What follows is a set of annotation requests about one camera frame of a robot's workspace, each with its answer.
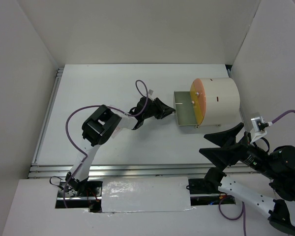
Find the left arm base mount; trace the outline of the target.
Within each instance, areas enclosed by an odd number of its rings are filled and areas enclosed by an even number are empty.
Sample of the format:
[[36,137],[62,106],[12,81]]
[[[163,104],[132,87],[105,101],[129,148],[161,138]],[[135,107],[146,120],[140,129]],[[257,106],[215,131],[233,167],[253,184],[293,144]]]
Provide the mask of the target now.
[[86,181],[79,190],[74,190],[65,180],[52,176],[49,183],[57,188],[56,209],[85,208],[92,213],[102,212],[102,181]]

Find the false lash case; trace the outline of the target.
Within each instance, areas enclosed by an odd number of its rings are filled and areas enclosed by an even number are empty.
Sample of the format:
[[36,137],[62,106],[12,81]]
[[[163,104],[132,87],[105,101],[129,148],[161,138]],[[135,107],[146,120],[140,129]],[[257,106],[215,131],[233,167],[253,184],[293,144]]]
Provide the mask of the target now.
[[121,130],[122,130],[122,127],[117,126],[117,127],[115,128],[115,130],[113,131],[111,137],[112,137],[112,138],[116,137],[116,136],[118,135],[118,133],[119,133]]

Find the yellow drawer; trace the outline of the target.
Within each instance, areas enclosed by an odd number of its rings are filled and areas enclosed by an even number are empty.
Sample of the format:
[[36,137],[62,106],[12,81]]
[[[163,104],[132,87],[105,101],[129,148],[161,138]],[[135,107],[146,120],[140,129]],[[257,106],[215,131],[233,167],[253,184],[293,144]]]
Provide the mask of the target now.
[[200,125],[204,121],[206,109],[200,108],[198,102],[195,102],[192,98],[191,98],[191,103],[193,106],[197,125]]

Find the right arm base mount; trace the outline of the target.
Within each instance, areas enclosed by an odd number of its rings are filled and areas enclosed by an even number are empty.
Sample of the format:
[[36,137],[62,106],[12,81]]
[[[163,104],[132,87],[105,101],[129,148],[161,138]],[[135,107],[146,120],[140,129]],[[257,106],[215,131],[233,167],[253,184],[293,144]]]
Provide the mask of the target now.
[[210,187],[203,178],[189,178],[186,189],[190,193],[191,206],[219,205],[227,194]]

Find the orange drawer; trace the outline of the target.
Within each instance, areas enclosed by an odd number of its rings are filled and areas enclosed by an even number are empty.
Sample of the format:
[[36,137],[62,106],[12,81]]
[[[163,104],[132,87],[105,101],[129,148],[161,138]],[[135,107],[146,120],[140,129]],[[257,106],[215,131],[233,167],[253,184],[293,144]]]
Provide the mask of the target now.
[[206,109],[206,93],[201,79],[197,78],[193,81],[190,95],[195,102],[198,102],[200,108]]

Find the grey-green drawer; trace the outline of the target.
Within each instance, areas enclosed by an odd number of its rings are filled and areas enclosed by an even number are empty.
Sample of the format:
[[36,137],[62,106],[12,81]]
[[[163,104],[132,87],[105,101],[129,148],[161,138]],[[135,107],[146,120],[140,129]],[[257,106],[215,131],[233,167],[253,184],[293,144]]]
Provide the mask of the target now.
[[178,126],[198,125],[193,109],[190,92],[174,91],[173,105],[176,111]]

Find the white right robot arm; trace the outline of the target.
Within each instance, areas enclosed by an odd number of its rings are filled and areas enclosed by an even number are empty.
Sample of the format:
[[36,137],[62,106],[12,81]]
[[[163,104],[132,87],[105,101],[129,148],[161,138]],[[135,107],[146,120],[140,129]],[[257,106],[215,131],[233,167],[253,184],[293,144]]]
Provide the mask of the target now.
[[[295,147],[280,146],[267,153],[253,144],[249,132],[237,142],[236,136],[243,127],[239,123],[232,129],[204,135],[216,145],[199,150],[214,165],[205,175],[204,187],[208,192],[219,190],[235,197],[253,207],[275,229],[295,236]],[[226,167],[238,161],[270,179],[269,186],[279,198],[263,195],[224,173]]]

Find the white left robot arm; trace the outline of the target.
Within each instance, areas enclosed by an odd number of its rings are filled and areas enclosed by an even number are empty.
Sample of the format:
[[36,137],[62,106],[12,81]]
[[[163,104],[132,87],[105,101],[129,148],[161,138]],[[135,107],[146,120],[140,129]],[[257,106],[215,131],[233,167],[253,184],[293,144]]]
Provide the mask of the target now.
[[174,108],[166,105],[159,98],[151,99],[145,96],[128,113],[106,105],[93,107],[97,109],[82,124],[83,142],[80,147],[70,137],[68,125],[73,115],[91,106],[74,111],[65,124],[70,143],[80,152],[77,161],[65,178],[67,188],[75,196],[81,196],[86,192],[89,170],[97,151],[117,133],[118,129],[137,130],[144,124],[145,119],[151,117],[164,119],[175,112]]

